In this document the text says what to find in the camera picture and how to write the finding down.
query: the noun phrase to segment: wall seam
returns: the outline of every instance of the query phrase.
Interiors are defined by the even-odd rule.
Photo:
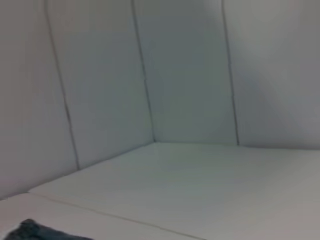
[[[226,0],[221,0],[222,21],[223,21],[225,44],[226,44],[228,71],[229,71],[230,85],[231,85],[231,98],[232,98],[232,108],[233,108],[234,125],[235,125],[236,144],[238,146],[240,146],[238,116],[237,116],[236,97],[235,97],[234,74],[233,74],[233,67],[232,67],[232,55],[231,55],[229,30],[228,30],[228,22],[227,22],[227,12],[226,12],[226,2],[225,1]]]
[[[55,39],[54,39],[54,34],[53,34],[53,29],[52,29],[52,24],[50,21],[49,2],[48,2],[48,0],[43,0],[43,1],[44,1],[44,15],[45,15],[46,23],[48,26],[49,38],[50,38],[51,47],[52,47],[52,51],[53,51],[55,67],[56,67],[56,70],[58,73],[59,83],[60,83],[60,87],[61,87],[61,91],[62,91],[64,110],[65,110],[67,121],[68,121],[68,128],[69,128],[69,133],[71,136],[71,144],[72,144],[72,148],[73,148],[73,152],[74,152],[74,156],[75,156],[76,168],[78,171],[80,171],[81,166],[80,166],[79,154],[78,154],[77,145],[76,145],[76,139],[75,139],[75,135],[74,135],[74,131],[73,131],[73,123],[72,123],[72,118],[71,118],[71,114],[70,114],[70,108],[69,108],[68,101],[67,101],[66,87],[65,87],[65,83],[64,83],[63,77],[62,77],[61,65],[59,62],[57,47],[55,44]]]
[[[143,48],[142,48],[142,42],[140,37],[140,30],[139,30],[139,23],[138,23],[138,17],[137,17],[137,8],[136,8],[136,1],[131,0],[131,10],[132,10],[132,18],[133,18],[133,24],[134,24],[134,32],[135,37],[137,40],[138,50],[139,50],[139,56],[140,56],[140,62],[142,67],[142,74],[143,74],[143,83],[145,87],[145,94],[146,94],[146,100],[148,105],[148,110],[150,114],[150,121],[151,121],[151,127],[152,127],[152,137],[153,142],[156,141],[156,133],[155,133],[155,121],[154,121],[154,115],[151,107],[151,100],[150,100],[150,93],[148,88],[148,77],[147,77],[147,70],[146,70],[146,64],[145,64],[145,58],[143,54]]]

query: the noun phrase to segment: white wall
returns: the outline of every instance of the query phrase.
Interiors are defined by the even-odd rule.
[[[50,0],[80,165],[153,141],[130,0]]]
[[[41,0],[0,1],[0,198],[76,171]]]
[[[236,144],[220,0],[136,0],[159,142]]]
[[[320,2],[225,0],[240,143],[320,148]]]

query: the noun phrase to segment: floor seam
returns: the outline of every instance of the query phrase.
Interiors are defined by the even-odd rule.
[[[117,215],[114,215],[114,214],[101,212],[101,211],[98,211],[98,210],[95,210],[95,209],[92,209],[92,208],[89,208],[89,207],[79,206],[77,204],[65,202],[65,201],[62,201],[62,200],[52,199],[52,198],[43,196],[43,195],[38,194],[38,193],[29,192],[29,194],[33,195],[33,196],[36,196],[36,197],[39,197],[39,198],[42,198],[42,199],[46,199],[46,200],[54,202],[54,203],[59,203],[59,204],[67,205],[67,206],[70,206],[70,207],[87,210],[87,211],[90,211],[90,212],[93,212],[93,213],[96,213],[96,214],[99,214],[99,215],[107,216],[107,217],[110,217],[110,218],[120,219],[120,220],[124,220],[124,221],[127,221],[127,222],[131,222],[131,223],[135,223],[135,224],[139,224],[139,225],[143,225],[143,226],[152,227],[152,228],[155,228],[155,229],[166,231],[166,232],[169,232],[169,233],[172,233],[172,234],[176,234],[176,235],[179,235],[179,236],[183,236],[183,237],[186,237],[186,238],[195,239],[195,240],[207,240],[205,238],[201,238],[201,237],[185,234],[185,233],[182,233],[182,232],[166,229],[166,228],[163,228],[163,227],[160,227],[160,226],[157,226],[157,225],[153,225],[151,223],[146,223],[146,222],[143,222],[143,221],[133,220],[133,219],[126,218],[126,217],[122,217],[122,216],[117,216]]]

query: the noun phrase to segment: white panel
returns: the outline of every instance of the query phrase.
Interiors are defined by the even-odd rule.
[[[31,194],[0,201],[0,239],[27,219],[33,219],[55,230],[94,240],[191,239],[155,227],[49,201]]]
[[[320,148],[319,8],[226,0],[242,145]]]
[[[42,0],[0,1],[0,198],[76,170]]]
[[[81,167],[152,142],[129,0],[53,0],[49,15]]]
[[[236,143],[220,0],[136,0],[156,139]]]
[[[31,192],[206,240],[316,240],[320,151],[150,145]]]

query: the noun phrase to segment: cloth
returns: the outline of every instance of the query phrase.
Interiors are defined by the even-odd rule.
[[[28,219],[20,224],[20,227],[4,240],[93,240],[86,237],[73,236],[62,231],[56,231],[50,227],[43,226]]]

